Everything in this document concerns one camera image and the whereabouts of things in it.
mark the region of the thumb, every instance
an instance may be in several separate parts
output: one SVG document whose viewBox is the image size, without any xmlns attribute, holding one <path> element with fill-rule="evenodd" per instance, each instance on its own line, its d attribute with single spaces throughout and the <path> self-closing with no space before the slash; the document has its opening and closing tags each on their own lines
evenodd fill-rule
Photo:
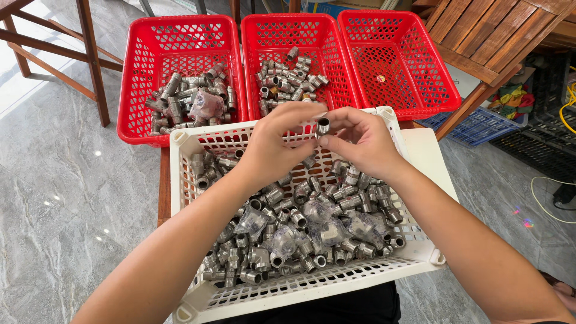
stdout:
<svg viewBox="0 0 576 324">
<path fill-rule="evenodd" d="M 348 161 L 355 160 L 357 147 L 356 145 L 349 143 L 339 137 L 333 135 L 324 135 L 319 139 L 320 147 L 323 149 L 328 149 Z"/>
<path fill-rule="evenodd" d="M 307 157 L 314 153 L 314 149 L 318 146 L 318 142 L 316 140 L 309 140 L 305 141 L 302 145 L 293 148 L 292 154 L 294 159 L 296 160 L 294 165 L 304 161 Z"/>
</svg>

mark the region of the hand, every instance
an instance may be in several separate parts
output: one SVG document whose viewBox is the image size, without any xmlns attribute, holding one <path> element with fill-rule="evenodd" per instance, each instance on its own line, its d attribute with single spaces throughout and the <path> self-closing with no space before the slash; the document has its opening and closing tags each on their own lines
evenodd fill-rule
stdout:
<svg viewBox="0 0 576 324">
<path fill-rule="evenodd" d="M 246 152 L 233 170 L 242 170 L 254 182 L 255 191 L 287 175 L 310 156 L 318 144 L 316 139 L 312 139 L 296 148 L 289 148 L 282 136 L 286 131 L 296 130 L 306 120 L 326 111 L 328 108 L 323 104 L 300 101 L 279 105 L 256 123 Z"/>
<path fill-rule="evenodd" d="M 338 134 L 322 136 L 320 146 L 341 155 L 360 171 L 387 182 L 395 168 L 406 163 L 381 117 L 351 107 L 330 111 L 324 117 L 330 119 L 329 133 Z"/>
</svg>

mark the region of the wooden chair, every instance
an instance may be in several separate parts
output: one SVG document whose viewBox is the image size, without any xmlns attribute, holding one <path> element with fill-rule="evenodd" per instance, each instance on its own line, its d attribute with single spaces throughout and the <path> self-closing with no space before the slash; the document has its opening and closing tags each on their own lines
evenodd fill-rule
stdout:
<svg viewBox="0 0 576 324">
<path fill-rule="evenodd" d="M 441 0 L 426 28 L 444 62 L 482 82 L 436 131 L 450 133 L 519 71 L 576 0 Z"/>
<path fill-rule="evenodd" d="M 92 16 L 90 15 L 90 6 L 88 5 L 88 0 L 76 0 L 82 33 L 68 29 L 53 20 L 45 20 L 32 14 L 23 12 L 21 9 L 32 1 L 33 0 L 0 0 L 0 20 L 4 22 L 5 27 L 5 29 L 0 29 L 0 39 L 6 40 L 8 42 L 8 46 L 14 50 L 16 60 L 18 61 L 20 71 L 22 72 L 22 76 L 28 77 L 31 74 L 30 68 L 28 67 L 28 61 L 26 60 L 29 59 L 46 71 L 52 73 L 55 77 L 58 77 L 60 80 L 66 82 L 74 89 L 80 91 L 83 95 L 94 100 L 96 102 L 96 106 L 98 107 L 100 124 L 102 127 L 106 127 L 108 124 L 110 124 L 110 117 L 108 116 L 108 106 L 106 104 L 106 96 L 104 94 L 104 85 L 102 83 L 100 67 L 122 71 L 124 62 L 114 55 L 104 51 L 102 48 L 96 46 L 94 29 L 92 27 Z M 12 20 L 12 15 L 82 40 L 86 46 L 86 54 L 18 34 L 14 26 L 14 21 Z M 90 75 L 92 76 L 92 85 L 94 87 L 94 91 L 90 91 L 80 83 L 58 71 L 58 69 L 48 65 L 46 62 L 23 49 L 22 46 L 29 46 L 38 50 L 63 55 L 78 61 L 88 63 L 88 66 L 90 67 Z M 99 59 L 97 51 L 110 57 L 117 63 L 105 59 Z"/>
</svg>

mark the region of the left hand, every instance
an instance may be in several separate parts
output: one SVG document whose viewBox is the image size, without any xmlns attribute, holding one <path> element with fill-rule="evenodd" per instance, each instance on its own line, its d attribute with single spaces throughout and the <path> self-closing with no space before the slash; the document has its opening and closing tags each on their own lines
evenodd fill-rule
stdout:
<svg viewBox="0 0 576 324">
<path fill-rule="evenodd" d="M 297 129 L 306 120 L 327 112 L 324 104 L 291 101 L 279 105 L 254 126 L 246 152 L 234 171 L 253 182 L 254 192 L 288 174 L 298 163 L 314 152 L 318 146 L 314 134 L 296 148 L 287 147 L 282 136 Z"/>
</svg>

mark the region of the red plastic basket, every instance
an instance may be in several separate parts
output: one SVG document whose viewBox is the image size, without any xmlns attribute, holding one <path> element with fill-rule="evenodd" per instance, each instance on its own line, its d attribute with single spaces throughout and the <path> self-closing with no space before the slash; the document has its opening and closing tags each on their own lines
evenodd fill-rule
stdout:
<svg viewBox="0 0 576 324">
<path fill-rule="evenodd" d="M 458 109 L 458 90 L 416 14 L 344 10 L 338 23 L 364 108 L 391 106 L 398 120 Z"/>
<path fill-rule="evenodd" d="M 327 86 L 316 91 L 318 100 L 325 102 L 328 109 L 361 107 L 334 18 L 327 14 L 251 14 L 242 20 L 241 33 L 250 120 L 260 119 L 259 88 L 254 76 L 260 71 L 260 62 L 273 59 L 294 67 L 296 62 L 288 61 L 286 56 L 292 46 L 312 58 L 310 73 L 321 73 L 330 79 Z"/>
<path fill-rule="evenodd" d="M 172 16 L 135 20 L 128 30 L 118 108 L 118 136 L 128 144 L 170 145 L 169 135 L 148 136 L 151 110 L 144 101 L 174 72 L 196 76 L 223 62 L 224 80 L 237 93 L 233 122 L 246 122 L 248 108 L 236 23 L 224 15 Z"/>
</svg>

